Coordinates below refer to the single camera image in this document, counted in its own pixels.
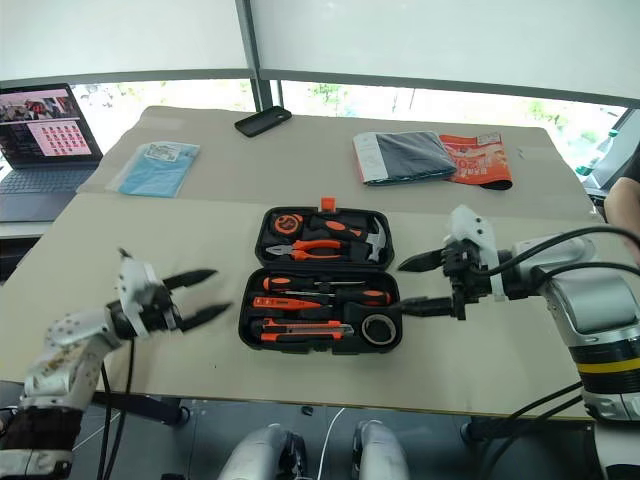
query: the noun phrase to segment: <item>black phone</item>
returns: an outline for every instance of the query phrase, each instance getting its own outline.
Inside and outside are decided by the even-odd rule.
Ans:
[[[247,137],[255,137],[256,135],[266,132],[270,128],[280,125],[282,122],[291,118],[291,112],[277,105],[267,108],[262,112],[244,118],[234,123],[235,127]]]

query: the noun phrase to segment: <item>laptop screen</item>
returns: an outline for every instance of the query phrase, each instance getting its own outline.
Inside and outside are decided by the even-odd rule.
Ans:
[[[102,157],[66,84],[1,89],[0,150],[13,168]]]

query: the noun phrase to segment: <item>black tool case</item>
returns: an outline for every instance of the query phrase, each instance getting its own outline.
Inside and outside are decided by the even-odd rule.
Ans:
[[[299,230],[283,234],[276,231],[276,219],[283,216],[297,216],[301,219]],[[296,261],[289,254],[274,255],[267,248],[275,245],[293,245],[296,240],[314,241],[334,239],[340,232],[330,228],[316,228],[325,221],[336,221],[348,225],[352,231],[377,233],[378,223],[386,234],[386,243],[379,251],[377,261],[368,260],[372,246],[364,241],[344,240],[344,248],[336,252],[333,248],[316,248],[309,250],[313,255],[339,254],[337,259],[305,259]],[[319,211],[313,207],[277,207],[265,215],[256,243],[255,253],[263,268],[255,271],[247,282],[242,300],[238,333],[244,343],[260,350],[278,350],[287,353],[308,353],[311,350],[325,351],[331,349],[334,354],[385,353],[395,348],[402,339],[402,315],[397,302],[400,300],[398,285],[394,278],[384,270],[393,260],[393,243],[389,223],[386,217],[372,210],[335,209]],[[285,295],[279,291],[267,291],[265,279],[289,277],[313,282],[365,282],[362,285],[333,286],[326,283],[314,285],[303,291],[317,293],[346,292],[346,299],[330,296]],[[377,290],[386,292],[384,305],[367,305],[362,301],[349,301],[351,293],[356,290]],[[276,297],[320,303],[318,308],[303,310],[280,310],[260,308],[254,302],[256,298]],[[341,325],[348,325],[353,334],[333,338],[332,335],[300,335],[278,336],[278,340],[263,339],[265,322],[269,323],[269,331],[285,331],[282,323],[304,327],[314,322],[334,320]]]

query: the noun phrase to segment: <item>window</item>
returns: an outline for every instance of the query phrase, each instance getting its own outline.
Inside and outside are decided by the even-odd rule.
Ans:
[[[572,169],[626,110],[565,100],[329,83],[283,81],[282,90],[284,106],[294,114],[543,127]]]
[[[255,111],[249,80],[98,83],[72,89],[103,153],[151,105]]]

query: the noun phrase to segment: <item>floor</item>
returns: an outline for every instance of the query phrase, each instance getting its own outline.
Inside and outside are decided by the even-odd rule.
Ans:
[[[0,384],[0,405],[15,404],[20,391],[19,385]],[[303,436],[309,473],[317,479],[326,431],[339,410],[312,407],[304,414],[300,405],[276,403],[183,400],[182,404],[192,416],[179,428],[127,417],[113,479],[160,480],[163,473],[182,474],[191,480],[215,479],[235,445],[248,433],[271,423],[280,423]],[[331,432],[322,479],[351,478],[353,432],[359,421],[369,419],[381,420],[396,434],[407,455],[412,479],[477,477],[480,449],[467,447],[459,434],[469,417],[349,408]],[[91,406],[74,449],[72,480],[95,477],[103,422],[104,409]],[[112,432],[116,423],[114,419]],[[586,471],[582,452],[582,436],[575,432],[554,431],[523,438],[501,459],[491,478],[583,479]]]

